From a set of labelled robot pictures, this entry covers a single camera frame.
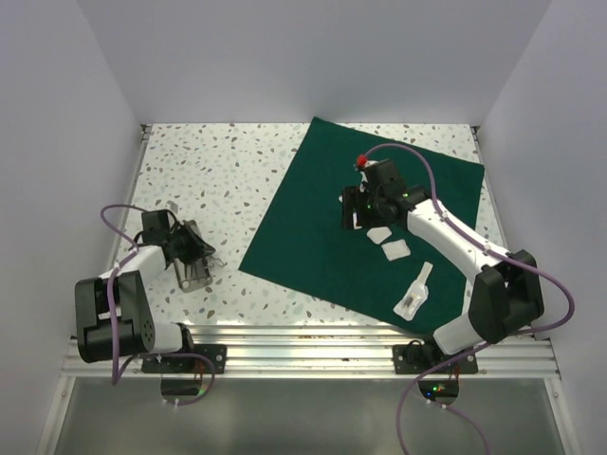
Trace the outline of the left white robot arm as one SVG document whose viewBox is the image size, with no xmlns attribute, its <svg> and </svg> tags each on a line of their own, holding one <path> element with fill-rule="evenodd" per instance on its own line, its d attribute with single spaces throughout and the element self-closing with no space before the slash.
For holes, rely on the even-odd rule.
<svg viewBox="0 0 607 455">
<path fill-rule="evenodd" d="M 144 210 L 140 220 L 140 232 L 123 236 L 128 255 L 75 285 L 79 354 L 86 363 L 159 354 L 183 373 L 197 360 L 192 336 L 182 322 L 155 322 L 147 291 L 171 270 L 184 292 L 206 286 L 215 248 L 194 220 L 181 221 L 168 209 Z"/>
</svg>

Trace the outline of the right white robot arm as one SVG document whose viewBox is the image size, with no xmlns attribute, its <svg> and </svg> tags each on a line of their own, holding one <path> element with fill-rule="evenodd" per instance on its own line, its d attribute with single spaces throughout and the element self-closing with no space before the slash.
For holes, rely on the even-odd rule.
<svg viewBox="0 0 607 455">
<path fill-rule="evenodd" d="M 472 286 L 469 307 L 435 329 L 422 350 L 428 369 L 444 372 L 456 354 L 482 342 L 497 343 L 543 315 L 535 258 L 515 254 L 482 238 L 448 213 L 421 186 L 409 187 L 390 159 L 357 164 L 361 182 L 341 193 L 342 225 L 346 229 L 398 226 L 424 240 Z"/>
</svg>

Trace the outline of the stainless steel instrument tray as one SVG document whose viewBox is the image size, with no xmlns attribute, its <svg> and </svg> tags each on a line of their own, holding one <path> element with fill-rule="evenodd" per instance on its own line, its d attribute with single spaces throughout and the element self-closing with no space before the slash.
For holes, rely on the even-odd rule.
<svg viewBox="0 0 607 455">
<path fill-rule="evenodd" d="M 210 266 L 206 259 L 198 259 L 189 264 L 175 259 L 173 264 L 177 284 L 184 293 L 204 289 L 213 282 Z"/>
</svg>

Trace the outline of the silver forceps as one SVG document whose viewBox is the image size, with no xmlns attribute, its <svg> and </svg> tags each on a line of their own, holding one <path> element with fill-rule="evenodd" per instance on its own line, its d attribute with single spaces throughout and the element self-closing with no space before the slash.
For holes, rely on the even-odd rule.
<svg viewBox="0 0 607 455">
<path fill-rule="evenodd" d="M 209 269 L 223 268 L 227 265 L 226 262 L 215 256 L 208 256 L 206 261 Z"/>
</svg>

